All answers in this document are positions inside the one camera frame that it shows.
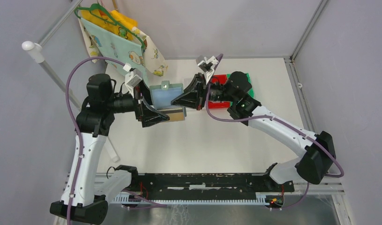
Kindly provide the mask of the gold striped card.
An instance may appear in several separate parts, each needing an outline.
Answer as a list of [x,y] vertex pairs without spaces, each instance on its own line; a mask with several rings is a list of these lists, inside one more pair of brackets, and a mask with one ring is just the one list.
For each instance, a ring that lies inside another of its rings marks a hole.
[[186,109],[183,107],[159,109],[169,117],[169,122],[183,121],[186,118]]

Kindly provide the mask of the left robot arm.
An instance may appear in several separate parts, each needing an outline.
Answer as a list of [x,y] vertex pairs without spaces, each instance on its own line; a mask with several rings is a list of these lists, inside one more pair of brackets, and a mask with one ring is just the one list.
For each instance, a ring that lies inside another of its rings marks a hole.
[[100,225],[105,220],[108,206],[124,189],[134,191],[139,186],[137,168],[120,165],[102,185],[96,187],[96,173],[102,149],[117,113],[134,112],[143,127],[169,120],[169,116],[155,110],[143,97],[114,91],[115,80],[107,74],[89,78],[88,92],[81,111],[73,116],[76,149],[69,182],[59,201],[53,202],[53,215],[72,221]]

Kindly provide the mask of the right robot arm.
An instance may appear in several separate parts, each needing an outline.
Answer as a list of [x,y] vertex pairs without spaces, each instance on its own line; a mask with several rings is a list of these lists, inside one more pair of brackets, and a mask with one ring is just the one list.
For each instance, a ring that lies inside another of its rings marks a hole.
[[286,122],[249,95],[251,88],[248,76],[243,72],[233,72],[224,84],[208,82],[198,73],[171,104],[201,110],[207,101],[230,102],[227,111],[231,118],[221,119],[222,122],[243,123],[291,149],[297,158],[276,163],[269,169],[269,175],[263,178],[266,190],[276,191],[283,183],[295,179],[320,184],[330,175],[328,171],[336,161],[332,136],[325,131],[317,134]]

